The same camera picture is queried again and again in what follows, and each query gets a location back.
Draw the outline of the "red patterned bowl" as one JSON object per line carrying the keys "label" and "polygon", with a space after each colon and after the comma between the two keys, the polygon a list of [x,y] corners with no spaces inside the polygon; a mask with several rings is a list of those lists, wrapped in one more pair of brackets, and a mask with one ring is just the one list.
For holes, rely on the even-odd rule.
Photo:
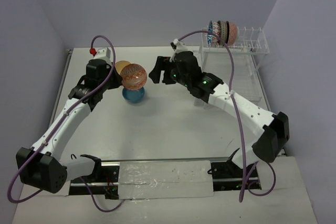
{"label": "red patterned bowl", "polygon": [[125,66],[120,73],[122,85],[128,90],[139,90],[147,81],[147,72],[139,64],[132,63]]}

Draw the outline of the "blue triangle patterned bowl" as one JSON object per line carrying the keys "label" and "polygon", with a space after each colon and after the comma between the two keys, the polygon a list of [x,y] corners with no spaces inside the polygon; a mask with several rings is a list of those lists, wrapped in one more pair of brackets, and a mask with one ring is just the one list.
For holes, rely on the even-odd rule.
{"label": "blue triangle patterned bowl", "polygon": [[218,45],[218,39],[221,35],[220,25],[218,22],[210,21],[208,24],[209,34],[207,35],[207,43],[209,47],[216,47]]}

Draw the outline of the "brown lattice rim bowl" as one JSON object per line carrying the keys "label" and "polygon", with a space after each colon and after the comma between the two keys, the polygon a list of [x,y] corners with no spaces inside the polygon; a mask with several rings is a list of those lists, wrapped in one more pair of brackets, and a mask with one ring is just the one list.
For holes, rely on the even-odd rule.
{"label": "brown lattice rim bowl", "polygon": [[220,38],[222,41],[218,41],[218,44],[222,46],[225,43],[228,43],[229,39],[229,22],[228,21],[222,21],[218,20],[217,21],[219,28],[220,28]]}

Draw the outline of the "black floral patterned bowl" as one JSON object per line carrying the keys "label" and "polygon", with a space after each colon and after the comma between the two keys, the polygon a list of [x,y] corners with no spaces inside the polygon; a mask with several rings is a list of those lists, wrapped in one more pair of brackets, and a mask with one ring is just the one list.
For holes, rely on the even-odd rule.
{"label": "black floral patterned bowl", "polygon": [[239,37],[239,29],[233,22],[227,22],[227,45],[232,46]]}

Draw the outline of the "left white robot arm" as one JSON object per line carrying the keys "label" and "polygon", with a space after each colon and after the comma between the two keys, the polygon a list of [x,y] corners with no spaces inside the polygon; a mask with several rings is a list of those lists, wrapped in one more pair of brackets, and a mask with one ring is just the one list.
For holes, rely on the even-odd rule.
{"label": "left white robot arm", "polygon": [[50,193],[57,193],[65,182],[85,176],[97,181],[102,176],[101,159],[88,154],[62,163],[62,153],[81,122],[102,100],[103,93],[116,89],[122,78],[105,59],[91,59],[86,73],[71,89],[58,117],[43,136],[16,154],[20,181]]}

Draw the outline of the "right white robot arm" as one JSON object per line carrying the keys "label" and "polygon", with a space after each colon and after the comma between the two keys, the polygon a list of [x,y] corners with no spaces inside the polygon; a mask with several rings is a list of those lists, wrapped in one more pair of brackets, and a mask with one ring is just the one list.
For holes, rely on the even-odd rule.
{"label": "right white robot arm", "polygon": [[219,77],[203,72],[191,51],[179,52],[174,59],[158,56],[149,77],[153,83],[179,83],[193,97],[235,117],[239,128],[246,126],[252,131],[255,140],[242,143],[231,156],[228,171],[233,177],[240,177],[246,166],[258,161],[274,162],[289,140],[289,118],[285,113],[264,110],[230,89]]}

